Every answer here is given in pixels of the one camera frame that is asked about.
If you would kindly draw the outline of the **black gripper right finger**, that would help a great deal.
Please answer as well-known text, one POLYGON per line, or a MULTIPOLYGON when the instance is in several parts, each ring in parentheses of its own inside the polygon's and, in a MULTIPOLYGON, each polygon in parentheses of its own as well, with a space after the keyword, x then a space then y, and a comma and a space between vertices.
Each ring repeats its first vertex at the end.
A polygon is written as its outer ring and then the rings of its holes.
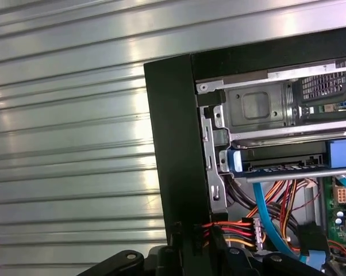
POLYGON ((324 275, 327 257, 324 251, 309 251, 305 261, 282 253, 272 253, 261 261, 246 256, 245 251, 228 247, 222 229, 212 226, 212 270, 214 275, 324 275))

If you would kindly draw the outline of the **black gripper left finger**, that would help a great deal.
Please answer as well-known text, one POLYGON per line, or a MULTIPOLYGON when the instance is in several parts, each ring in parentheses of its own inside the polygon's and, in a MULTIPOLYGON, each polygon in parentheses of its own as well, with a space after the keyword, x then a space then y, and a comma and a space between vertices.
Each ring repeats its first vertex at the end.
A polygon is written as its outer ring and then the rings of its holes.
POLYGON ((123 250, 80 273, 88 275, 183 275, 182 224, 170 226, 166 246, 155 247, 147 257, 135 250, 123 250))

